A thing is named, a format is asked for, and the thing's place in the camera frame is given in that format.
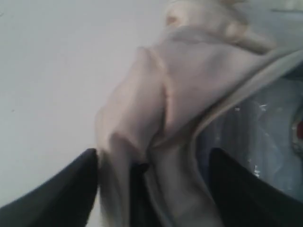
white surface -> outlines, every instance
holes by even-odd
[[[95,147],[94,117],[165,0],[0,0],[0,206]],[[99,227],[96,204],[89,227]]]

clear plastic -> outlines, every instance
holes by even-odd
[[[198,139],[202,174],[211,148],[221,147],[259,179],[303,201],[303,159],[291,144],[302,105],[303,82],[279,79],[219,117]]]

white wall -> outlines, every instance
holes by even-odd
[[[0,206],[95,146],[95,113],[160,33],[165,3],[0,0]]]

white fabric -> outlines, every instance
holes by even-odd
[[[299,42],[282,45],[230,5],[174,1],[167,23],[158,42],[138,49],[96,118],[100,157],[111,166],[110,179],[101,179],[105,227],[129,225],[134,161],[152,164],[146,182],[164,226],[222,226],[194,141],[216,117],[303,61]]]

red object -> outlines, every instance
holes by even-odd
[[[297,126],[297,137],[303,140],[303,121],[301,121]]]

